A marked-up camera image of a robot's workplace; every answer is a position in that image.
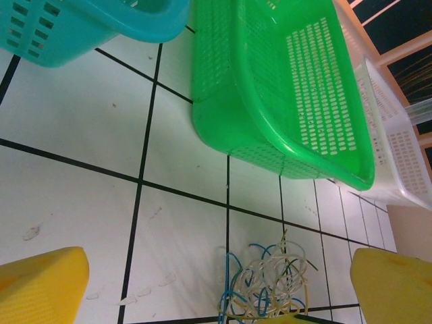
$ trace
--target basket handle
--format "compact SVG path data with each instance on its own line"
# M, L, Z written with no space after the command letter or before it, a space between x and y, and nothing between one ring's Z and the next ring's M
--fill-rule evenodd
M188 21L189 0L165 0L160 11L131 7L133 0L75 0L73 6L125 36L148 43L175 38Z

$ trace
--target teal plastic basket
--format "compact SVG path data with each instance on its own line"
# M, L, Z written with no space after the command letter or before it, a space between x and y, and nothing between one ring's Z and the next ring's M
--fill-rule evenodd
M118 34L170 41L188 14L189 0L0 0L0 47L55 67Z

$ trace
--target debris on floor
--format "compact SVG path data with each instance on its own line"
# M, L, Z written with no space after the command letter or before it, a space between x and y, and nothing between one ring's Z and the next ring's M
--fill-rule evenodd
M130 295L130 296L128 296L128 297L126 297L126 298L120 300L120 301L117 303L117 305L119 305L119 306L125 306L125 305L129 305L129 304L131 304L131 303L133 303L133 302L138 302L138 301L136 300L136 298L135 298L134 295Z
M177 280L176 275L174 273L170 273L165 277L163 281L159 284L159 287L165 287L169 284L172 284L175 280Z
M141 290L137 296L138 297L144 297L144 296L147 296L149 294L151 294L151 288L146 288L146 289Z
M39 232L41 231L41 225L37 225L36 227L30 228L26 235L22 237L24 241L30 241L31 239L37 237L39 235Z
M94 300L94 299L99 299L99 294L90 294L86 297L87 300Z
M150 219L155 218L155 216L156 216L156 215L159 213L159 211L161 211L161 210L162 210L162 207L159 207L159 208L157 209L156 213L154 213L153 216L150 217Z

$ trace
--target black grout line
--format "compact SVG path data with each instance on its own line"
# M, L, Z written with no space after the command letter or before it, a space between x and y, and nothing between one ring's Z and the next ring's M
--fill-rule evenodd
M16 68L18 67L20 60L21 57L14 55L11 61L9 62L9 66L7 67L5 75L3 76L3 79L0 83L0 105L3 102L3 99L5 98L7 89L11 84L12 78L14 77Z
M330 182L332 182L332 183L334 183L336 186L338 186L332 179L327 179L328 181L330 181ZM388 213L388 211L386 211L386 210L384 210L384 209L382 209L381 207L379 207L379 206L377 206L376 204L375 204L375 202L370 202L369 200L367 200L367 199L365 199L364 197L362 197L362 196L360 196L359 194L356 194L356 193L354 193L354 192L351 192L351 191L348 191L350 194L353 194L353 195L355 195L356 197L359 197L361 200L364 200L364 201L366 201L367 203L369 203L369 204L371 204L371 205L373 205L373 206L375 206L375 207L377 207L378 209L381 209L384 213Z
M9 147L10 149L15 149L17 151L30 153L33 155L37 155L39 157L46 157L47 159L50 159L50 160L63 162L63 163L69 164L69 165L73 165L75 167L81 167L83 169L87 169L87 170L95 171L98 173L106 174L106 175L111 176L111 177L115 177L115 178L131 181L134 183L138 183L138 179L134 178L130 175L126 175L126 174L122 174L119 172L104 169L103 167L97 167L95 165L91 165L91 164L88 164L85 162L70 159L68 157L63 157L61 155L57 155L57 154L50 153L47 151L42 151L42 150L39 150L37 148L29 147L29 146L26 146L23 144L11 142L10 140L4 140L4 139L0 138L0 146Z
M335 306L325 306L325 307L312 307L308 310L308 313L320 312L320 311L331 311L332 309L354 308L359 306L360 306L359 304L346 304L346 305L335 305Z
M257 213L257 212L255 212L255 211L249 211L248 209L243 209L243 208L240 208L240 207L237 207L237 206L229 206L230 207L230 209L231 210L233 210L233 211L239 211L239 212L241 212L241 213L244 213L244 214L248 214L248 215L252 215L252 216L256 216L256 217L259 217L259 218L263 218L263 219L268 219L269 221L276 221L276 222L278 222L278 223L285 223L285 224L287 224L287 225L291 225L289 222L287 222L287 221L282 221L282 219L278 219L278 218L274 218L274 217L271 217L271 216L267 216L267 215L264 215L264 214L260 214L260 213ZM294 224L294 226L295 227L300 227L300 228L308 228L308 227L305 227L305 226L303 226L303 225L296 225L296 224ZM317 231L316 229L310 229L311 231L314 231L314 232L319 232L319 231Z
M230 251L230 156L227 155L227 220L225 229L225 252Z
M355 193L353 193L353 192L351 192L351 194L353 194L353 195L359 197L359 199L365 201L366 203L368 203L368 204L370 204L370 205L372 205L372 206L375 206L375 207L377 207L377 208L380 208L380 207L378 207L376 204L370 202L369 200L365 199L364 197L360 196L359 194L355 194Z
M96 48L94 49L96 52L108 57L109 59L112 59L114 62L120 64L121 66L124 66L125 68L139 74L140 76L142 76L143 78L146 78L148 81L153 82L154 79L148 75L146 75L145 73L142 73L140 70L137 70L135 67L130 66L129 64L123 62L122 60L116 58L115 56L112 56L111 54L105 52L104 50L100 49L100 48Z
M358 203L360 203L360 210L362 211L362 218L363 218L364 232L366 233L366 241L367 241L367 245L369 245L369 237L367 236L367 228L366 228L365 214L363 213L362 200L360 199L360 197L358 197Z
M104 55L104 56L106 56L106 57L108 57L109 59L112 59L114 62L120 64L121 66L124 66L125 68L127 68L127 69L129 69L129 70L131 70L131 71L133 71L135 73L137 73L139 76L142 76L143 78L146 78L148 81L151 81L151 82L155 81L155 79L152 78L151 76L148 76L147 74L141 72L140 70L137 70L135 67L133 67L133 66L131 66L131 65L123 62L122 60L116 58L115 56L112 56L111 54L105 52L104 50L97 48L97 49L95 49L95 51L98 52L98 53L100 53L100 54L102 54L102 55ZM181 99L183 99L185 101L188 101L189 103L192 103L191 99L189 99L188 97L185 97L181 93L178 93L177 91L175 91L175 90L171 89L170 87L164 85L160 81L156 80L156 84L158 86L160 86L161 88L164 88L165 90L168 90L170 93L176 95L177 97L179 97L179 98L181 98Z
M191 32L193 32L195 34L195 30L191 29L191 27L186 25L186 28L189 29Z
M316 324L343 324L343 323L340 323L340 322L328 321L327 319L319 319L317 317L310 316L309 314L307 314L307 315L297 314L297 315L294 315L294 318L306 321L307 323L316 323Z
M358 313L360 314L360 322L363 324L362 309L360 308L360 306L358 307Z
M165 191L165 192L170 192L172 194L177 194L179 196L183 196L183 197L186 197L186 198L191 198L191 199L194 199L194 200L199 200L199 201L202 201L204 203L209 203L209 204L220 206L220 207L224 207L224 208L227 207L227 204L223 203L223 202L219 202L219 201L212 200L212 199L209 199L209 198L204 198L204 197L201 197L201 196L197 196L195 194L190 194L190 193L187 193L187 192L183 192L181 190L173 189L173 188L170 188L170 187L167 187L167 186L162 186L160 184L156 184L156 183L149 182L149 181L146 181L146 180L140 180L139 178L135 178L135 177L132 177L130 175L126 175L126 174L122 174L122 173L119 173L119 172L111 171L111 170L108 170L108 169L104 169L102 167L97 167L95 165L91 165L91 164L88 164L88 163L85 163L85 162L81 162L81 161L77 161L77 160L74 160L74 159L70 159L68 157L63 157L61 155L56 155L54 153L50 153L50 152L47 152L47 151L42 151L42 150L39 150L37 148L32 148L32 147L29 147L29 146L26 146L26 145L23 145L23 144L18 144L18 143L15 143L15 142L11 142L9 140L4 140L4 139L0 138L0 146L9 147L11 149L16 149L17 151L26 152L26 153L30 153L30 154L33 154L33 155L37 155L39 157L45 157L45 158L48 158L48 159L52 159L54 161L62 162L62 163L65 163L65 164L76 166L76 167L81 167L83 169L87 169L87 170L94 171L94 172L97 172L97 173L105 174L107 176L112 176L112 177L115 177L115 178L123 179L123 180L129 181L129 182L140 183L140 184L142 184L144 186L147 186L147 187L159 189L159 190L162 190L162 191ZM314 228L307 227L307 226L304 226L304 225L292 223L292 222L286 221L284 219L277 219L277 218L270 217L270 216L267 216L267 215L264 215L264 214L256 213L254 211L249 211L247 209L243 209L243 208L240 208L240 207L236 207L236 206L231 206L230 205L229 209L230 210L234 210L234 211L239 211L241 213L245 213L245 214L252 215L252 216L255 216L255 217L260 217L260 218L263 218L263 219L268 219L270 221L276 221L278 223L282 223L283 225L289 225L289 226L292 226L292 227L300 228L302 230L306 230L306 231L310 231L310 232L314 232L314 233L318 233L318 234L323 234L323 235L326 235L326 236L331 236L333 238L338 238L340 240L345 240L345 241L349 241L349 242L352 242L352 243L357 243L357 244L360 244L360 245L363 245L363 246L369 246L371 248L378 248L380 250L386 250L384 248L380 248L380 247L377 247L377 246L371 246L369 244L369 241L367 243L364 243L364 242L359 242L359 241L356 241L356 240L351 240L349 238L344 238L342 236L338 236L338 235L335 235L335 234L331 234L331 233L327 233L327 232L322 232L319 229L314 229Z
M201 323L217 322L217 319L218 316L212 316L212 317L196 317L193 319L170 319L167 321L139 322L133 324L201 324Z
M313 180L313 188L315 191L315 203L317 204L317 214L318 214L318 224L319 224L319 230L321 232L321 218L319 216L319 206L318 206L318 195L317 195L317 184L315 183L315 180ZM330 299L330 287L329 287L329 277L327 275L327 265L325 264L325 253L324 253L324 241L323 241L323 233L320 234L321 237L321 248L323 249L323 261L324 261L324 272L325 272L325 283L327 285L327 295L329 297L329 306L331 306L331 299ZM330 310L330 318L333 320L333 312Z
M167 187L167 186L162 186L161 184L155 184L155 183L150 182L150 181L143 180L143 181L141 181L141 183L142 183L142 185L147 186L147 187L151 187L151 188L159 189L159 190L162 190L162 191L170 192L172 194L177 194L178 196L183 196L183 197L191 198L191 199L194 199L194 200L199 200L199 201L202 201L204 203L212 204L212 205L215 205L215 206L220 206L220 207L224 207L224 208L227 206L227 204L225 204L223 202L219 202L219 201L216 201L216 200L204 198L204 197L201 197L201 196L197 196L195 194L190 194L188 192L184 192L184 191L181 191L181 190L173 189L173 188L170 188L170 187Z
M155 67L155 77L153 82L153 87L151 89L151 99L150 99L150 107L148 108L148 117L147 117L147 125L146 125L146 133L144 137L144 147L142 152L142 174L140 174L140 180L144 179L146 158L147 158L147 150L149 148L149 140L150 140L150 128L151 122L153 119L153 109L155 107L155 99L156 99L156 89L157 89L157 78L159 76L159 68L161 66L161 58L162 58L162 44L159 44L159 48L157 50L157 58L156 58L156 67Z
M279 193L281 195L281 216L282 216L282 230L285 233L285 217L284 217L284 198L282 195L282 180L281 176L279 175Z
M378 206L378 205L375 205L375 207L377 207L380 211L383 211L384 213L389 213L388 211L386 211L385 209L382 209L380 206Z
M228 253L230 251L230 156L227 155L227 215L226 215L226 224L225 224L225 253ZM227 267L225 270L225 276L230 276L230 267ZM225 281L225 291L229 290L230 284L229 284L229 278L228 281ZM225 323L229 324L230 319L227 317L225 319Z
M191 99L189 99L188 97L185 97L184 95L182 95L181 93L178 93L177 91L169 88L168 86L160 83L159 81L157 82L157 85L160 86L161 88L164 88L165 90L168 90L170 93L176 95L179 98L182 98L183 100L188 101L189 103L193 103Z
M340 190L340 187L339 187L339 197L340 197L340 204L342 206L342 215L344 216L344 224L345 224L346 237L350 238L349 235L348 235L348 226L346 225L344 201L342 200L342 192ZM352 260L350 241L348 241L348 250L350 251L350 259Z
M140 179L140 180L144 176L144 168L145 168L145 163L146 163L147 148L149 146L151 120L152 120L152 116L153 116L153 107L155 106L155 97L156 97L156 88L157 88L156 81L157 81L157 76L159 74L159 66L161 65L161 56L162 56L162 44L159 44L159 49L157 52L156 68L155 68L155 78L154 78L155 81L153 82L153 87L152 87L152 91L151 91L150 106L148 108L146 132L145 132L145 136L144 136L144 143L142 145L140 173L138 176L138 179ZM126 257L126 266L125 266L124 278L123 278L123 288L121 289L121 300L123 298L126 298L128 295L130 269L132 267L132 257L134 254L135 234L136 234L136 226L138 225L138 212L140 209L141 192L142 192L142 184L141 184L141 182L138 182L137 187L136 187L136 196L135 196L134 212L133 212L133 216L132 216L132 224L131 224L131 228L130 228L128 254ZM119 314L118 314L118 318L117 318L117 324L123 324L125 310L126 310L125 305L120 306Z
M381 222L379 221L379 216L378 216L378 207L376 207L376 206L375 206L375 213L377 214L379 231L381 233L381 239L383 240L383 246L384 246L384 250L385 250L385 242L384 242L383 230L381 229Z

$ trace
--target white floor tile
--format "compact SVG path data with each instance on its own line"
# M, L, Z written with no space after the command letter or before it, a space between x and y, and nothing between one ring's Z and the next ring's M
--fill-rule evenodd
M348 242L324 235L323 243L331 305L356 304L357 297L350 278Z
M96 51L57 69L22 60L0 137L138 177L151 86Z
M225 202L227 157L198 138L190 110L190 103L157 89L144 179Z
M12 57L13 57L12 53L4 49L0 49L0 82L2 81L3 76L5 75L5 72L7 70L7 67L9 66Z
M232 158L229 162L229 203L281 219L281 194L276 173Z
M360 203L362 206L364 223L366 224L369 244L376 246L377 248L384 248L381 230L379 229L377 209L366 201L361 200Z
M319 270L315 271L311 266L306 270L309 307L329 306L320 235L292 226L287 226L287 229L287 239L301 245L307 259ZM260 248L249 246L250 243L263 246L276 244L281 240L282 234L282 225L278 222L230 211L229 249L237 254L244 267L252 260L259 259L262 254ZM297 298L305 301L304 290L297 293Z
M147 76L155 76L159 44L144 43L119 35L100 48Z
M333 320L346 324L361 324L360 310L358 307L333 309Z
M82 246L90 281L77 323L117 323L136 184L0 147L0 264ZM24 241L28 229L39 235Z
M354 253L357 251L358 248L369 248L369 247L361 245L361 244L350 242L351 259L354 257Z
M367 243L365 222L363 221L359 197L343 189L341 189L340 193L342 195L342 205L344 207L348 238L354 241Z
M163 44L158 80L191 99L192 41L194 34L185 28L175 39Z
M223 207L144 187L124 323L217 316L225 223Z
M321 230L346 238L339 187L326 179L316 180Z
M308 314L308 316L316 317L318 319L327 319L328 321L331 321L330 310L320 310L318 312L311 312Z
M375 205L384 211L387 211L387 204L385 202L375 201Z
M313 180L281 178L283 218L319 230L317 199Z
M383 212L380 209L377 209L377 213L379 218L379 225L381 226L381 232L383 234L384 248L386 250L397 252L396 244L393 237L392 226L390 225L389 214Z

